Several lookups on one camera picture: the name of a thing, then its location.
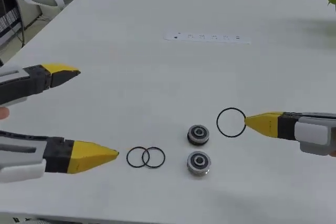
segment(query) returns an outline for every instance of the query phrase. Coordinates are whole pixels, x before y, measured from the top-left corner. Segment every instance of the power strip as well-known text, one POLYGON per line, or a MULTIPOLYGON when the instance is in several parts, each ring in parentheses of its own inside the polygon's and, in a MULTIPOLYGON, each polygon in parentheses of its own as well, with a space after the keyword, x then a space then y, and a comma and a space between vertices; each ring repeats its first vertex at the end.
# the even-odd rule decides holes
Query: power strip
POLYGON ((195 41, 195 42, 251 44, 251 41, 248 38, 241 36, 229 36, 225 34, 195 34, 195 33, 172 32, 165 34, 164 39, 195 41))

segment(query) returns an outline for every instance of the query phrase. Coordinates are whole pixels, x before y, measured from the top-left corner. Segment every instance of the black gripper segment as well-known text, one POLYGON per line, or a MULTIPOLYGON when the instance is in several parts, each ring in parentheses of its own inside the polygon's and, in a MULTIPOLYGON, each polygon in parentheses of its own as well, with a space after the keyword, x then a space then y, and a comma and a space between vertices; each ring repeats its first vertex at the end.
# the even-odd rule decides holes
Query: black gripper segment
POLYGON ((33 141, 47 141, 52 138, 49 136, 33 136, 33 135, 17 134, 8 131, 0 131, 0 136, 21 140, 33 140, 33 141))
POLYGON ((67 173, 74 141, 53 137, 47 142, 43 158, 47 161, 47 173, 67 173))
POLYGON ((295 139, 295 124, 301 117, 300 113, 285 112, 278 117, 278 138, 287 140, 295 139))
POLYGON ((54 87, 60 86, 63 83, 67 82, 68 80, 76 77, 79 74, 80 74, 79 71, 67 71, 67 70, 53 73, 51 75, 50 87, 54 88, 54 87))
POLYGON ((34 94, 43 92, 50 88, 51 85, 51 74, 42 65, 36 65, 24 70, 29 74, 30 78, 33 80, 34 94))
POLYGON ((30 96, 32 85, 30 77, 0 83, 0 105, 30 96))

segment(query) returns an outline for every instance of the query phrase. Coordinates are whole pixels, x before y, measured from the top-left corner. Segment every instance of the gray gripper housing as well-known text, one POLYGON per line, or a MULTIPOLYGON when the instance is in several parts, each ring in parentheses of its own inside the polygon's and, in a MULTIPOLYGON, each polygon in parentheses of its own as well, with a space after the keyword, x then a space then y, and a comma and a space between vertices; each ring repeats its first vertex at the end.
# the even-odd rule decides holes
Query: gray gripper housing
POLYGON ((336 151, 336 114, 306 112, 302 114, 298 122, 324 125, 329 129, 329 141, 327 145, 300 142, 301 151, 322 156, 336 151))
MULTIPOLYGON (((4 66, 0 68, 0 84, 6 85, 13 80, 20 80, 20 79, 25 79, 25 78, 28 79, 29 74, 24 69, 20 68, 19 66, 4 66)), ((11 96, 10 91, 12 89, 14 89, 14 87, 7 88, 7 92, 5 92, 6 93, 5 95, 10 97, 11 96)), ((0 106, 8 107, 16 103, 24 102, 25 100, 27 100, 27 97, 21 97, 21 98, 11 100, 5 103, 0 102, 0 106)))
POLYGON ((0 169, 40 164, 47 141, 21 140, 0 136, 0 169))

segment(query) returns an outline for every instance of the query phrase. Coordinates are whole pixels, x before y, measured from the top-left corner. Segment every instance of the bearing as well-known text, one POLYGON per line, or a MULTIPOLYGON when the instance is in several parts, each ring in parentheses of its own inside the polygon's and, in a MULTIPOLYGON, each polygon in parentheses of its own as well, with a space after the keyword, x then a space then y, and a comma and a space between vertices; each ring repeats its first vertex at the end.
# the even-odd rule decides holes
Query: bearing
POLYGON ((192 152, 188 156, 187 167, 193 175, 204 176, 209 172, 210 166, 210 157, 204 152, 192 152))
POLYGON ((193 145, 204 145, 209 140, 209 130, 203 125, 193 125, 188 130, 187 138, 193 145))

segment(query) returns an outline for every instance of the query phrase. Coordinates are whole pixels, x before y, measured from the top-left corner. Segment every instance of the bearing inner ring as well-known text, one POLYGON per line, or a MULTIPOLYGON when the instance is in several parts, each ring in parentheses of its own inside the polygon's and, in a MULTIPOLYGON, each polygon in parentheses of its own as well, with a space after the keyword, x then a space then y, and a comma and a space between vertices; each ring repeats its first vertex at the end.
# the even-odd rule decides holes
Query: bearing inner ring
POLYGON ((197 166, 203 166, 205 164, 205 159, 202 156, 196 156, 196 157, 194 157, 194 163, 197 166))
POLYGON ((204 132, 204 130, 201 127, 195 127, 194 134, 196 136, 204 136, 205 132, 204 132))

